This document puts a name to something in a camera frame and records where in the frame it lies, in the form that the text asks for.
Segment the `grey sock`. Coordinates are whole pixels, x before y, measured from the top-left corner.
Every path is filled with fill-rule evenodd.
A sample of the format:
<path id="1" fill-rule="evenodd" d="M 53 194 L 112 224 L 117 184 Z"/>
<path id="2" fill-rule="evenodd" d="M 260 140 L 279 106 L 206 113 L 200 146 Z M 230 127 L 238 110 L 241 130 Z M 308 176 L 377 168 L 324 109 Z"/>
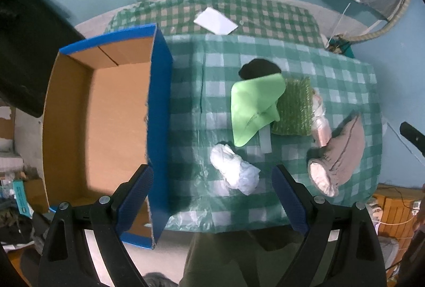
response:
<path id="1" fill-rule="evenodd" d="M 365 148 L 362 117 L 357 114 L 341 129 L 337 137 L 329 140 L 319 158 L 308 162 L 312 184 L 323 195 L 337 197 L 339 188 L 352 177 L 359 166 Z"/>

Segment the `white pink cloth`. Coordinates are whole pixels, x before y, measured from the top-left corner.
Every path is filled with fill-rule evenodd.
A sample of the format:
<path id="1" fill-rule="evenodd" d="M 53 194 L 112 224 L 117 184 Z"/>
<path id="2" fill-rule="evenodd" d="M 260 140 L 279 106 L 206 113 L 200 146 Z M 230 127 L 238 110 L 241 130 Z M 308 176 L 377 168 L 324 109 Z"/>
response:
<path id="1" fill-rule="evenodd" d="M 326 108 L 322 97 L 316 91 L 313 91 L 312 111 L 312 136 L 319 147 L 325 147 L 332 137 L 332 132 L 329 121 L 326 118 Z"/>

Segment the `green sparkly knit cloth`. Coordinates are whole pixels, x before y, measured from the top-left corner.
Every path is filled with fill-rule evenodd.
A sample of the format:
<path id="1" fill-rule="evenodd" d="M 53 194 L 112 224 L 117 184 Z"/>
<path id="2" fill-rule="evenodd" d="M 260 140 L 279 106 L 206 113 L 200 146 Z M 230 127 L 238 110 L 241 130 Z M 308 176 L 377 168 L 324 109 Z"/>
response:
<path id="1" fill-rule="evenodd" d="M 309 78 L 286 79 L 286 89 L 277 101 L 280 120 L 271 126 L 273 134 L 310 136 L 313 89 Z"/>

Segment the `light green cloth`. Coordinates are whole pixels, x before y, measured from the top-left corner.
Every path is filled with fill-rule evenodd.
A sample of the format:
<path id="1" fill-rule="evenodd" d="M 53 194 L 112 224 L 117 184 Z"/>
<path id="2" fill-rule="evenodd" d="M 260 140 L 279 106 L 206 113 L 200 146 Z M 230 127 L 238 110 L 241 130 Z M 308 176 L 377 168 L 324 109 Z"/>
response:
<path id="1" fill-rule="evenodd" d="M 277 102 L 286 90 L 281 73 L 238 81 L 231 88 L 233 142 L 243 147 L 263 127 L 280 121 Z"/>

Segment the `black soft cloth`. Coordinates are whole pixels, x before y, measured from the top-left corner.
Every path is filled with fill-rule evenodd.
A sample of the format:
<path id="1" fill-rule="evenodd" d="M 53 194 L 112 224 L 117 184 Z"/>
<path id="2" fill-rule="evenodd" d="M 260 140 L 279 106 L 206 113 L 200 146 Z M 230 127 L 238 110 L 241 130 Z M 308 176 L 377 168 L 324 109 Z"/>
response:
<path id="1" fill-rule="evenodd" d="M 275 63 L 266 59 L 256 58 L 242 66 L 239 70 L 239 77 L 242 80 L 251 80 L 281 72 L 282 70 Z"/>

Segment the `teal box on floor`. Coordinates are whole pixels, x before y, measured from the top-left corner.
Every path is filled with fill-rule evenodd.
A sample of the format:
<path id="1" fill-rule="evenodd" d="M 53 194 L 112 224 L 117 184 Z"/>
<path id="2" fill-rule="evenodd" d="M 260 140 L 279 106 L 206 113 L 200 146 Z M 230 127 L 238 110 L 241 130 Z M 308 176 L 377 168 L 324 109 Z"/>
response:
<path id="1" fill-rule="evenodd" d="M 13 183 L 14 197 L 19 210 L 23 216 L 32 218 L 34 211 L 29 205 L 22 180 L 14 180 Z"/>

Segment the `blue cardboard box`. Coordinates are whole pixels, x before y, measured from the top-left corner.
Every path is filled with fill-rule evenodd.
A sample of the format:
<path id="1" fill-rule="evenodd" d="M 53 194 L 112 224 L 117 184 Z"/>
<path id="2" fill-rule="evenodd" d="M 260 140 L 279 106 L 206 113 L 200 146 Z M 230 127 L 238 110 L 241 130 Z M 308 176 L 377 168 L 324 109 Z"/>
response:
<path id="1" fill-rule="evenodd" d="M 78 41 L 58 51 L 42 121 L 48 204 L 92 204 L 141 166 L 153 184 L 122 240 L 152 249 L 170 217 L 169 122 L 173 58 L 156 24 Z"/>

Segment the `light green checkered tablecloth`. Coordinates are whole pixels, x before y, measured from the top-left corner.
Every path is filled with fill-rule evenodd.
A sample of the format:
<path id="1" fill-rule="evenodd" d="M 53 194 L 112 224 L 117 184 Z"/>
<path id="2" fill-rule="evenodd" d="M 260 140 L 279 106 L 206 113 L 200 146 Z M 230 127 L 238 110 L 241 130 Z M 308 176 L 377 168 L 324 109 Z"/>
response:
<path id="1" fill-rule="evenodd" d="M 287 223 L 271 184 L 271 170 L 284 165 L 313 194 L 308 161 L 318 151 L 321 124 L 338 135 L 355 114 L 362 118 L 365 148 L 350 179 L 331 203 L 350 206 L 368 200 L 381 171 L 383 128 L 373 67 L 366 62 L 276 39 L 185 34 L 167 36 L 173 64 L 170 102 L 171 155 L 166 229 L 219 233 L 263 229 Z M 259 184 L 245 195 L 228 186 L 210 162 L 217 144 L 233 145 L 231 89 L 252 60 L 275 64 L 287 84 L 312 91 L 318 114 L 307 118 L 305 99 L 289 100 L 293 118 L 282 116 L 269 132 L 256 133 L 236 154 L 259 168 Z"/>

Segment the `dark green checkered cloth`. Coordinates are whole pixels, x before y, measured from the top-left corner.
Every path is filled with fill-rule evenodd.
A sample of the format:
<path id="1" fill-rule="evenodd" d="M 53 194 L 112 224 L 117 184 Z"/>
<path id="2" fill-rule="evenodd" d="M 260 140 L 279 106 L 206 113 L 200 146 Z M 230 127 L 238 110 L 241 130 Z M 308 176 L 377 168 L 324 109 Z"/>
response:
<path id="1" fill-rule="evenodd" d="M 323 48 L 319 25 L 307 9 L 273 0 L 141 1 L 117 12 L 105 31 L 157 24 L 163 34 L 206 34 L 194 19 L 211 7 L 238 25 L 234 34 Z"/>

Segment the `white paper sheet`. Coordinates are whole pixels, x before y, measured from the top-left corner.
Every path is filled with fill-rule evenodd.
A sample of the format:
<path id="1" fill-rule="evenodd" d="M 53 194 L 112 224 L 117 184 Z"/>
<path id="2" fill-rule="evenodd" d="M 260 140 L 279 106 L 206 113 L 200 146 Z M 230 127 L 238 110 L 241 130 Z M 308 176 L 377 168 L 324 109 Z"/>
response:
<path id="1" fill-rule="evenodd" d="M 232 20 L 211 7 L 198 14 L 194 23 L 216 35 L 229 35 L 238 28 Z"/>

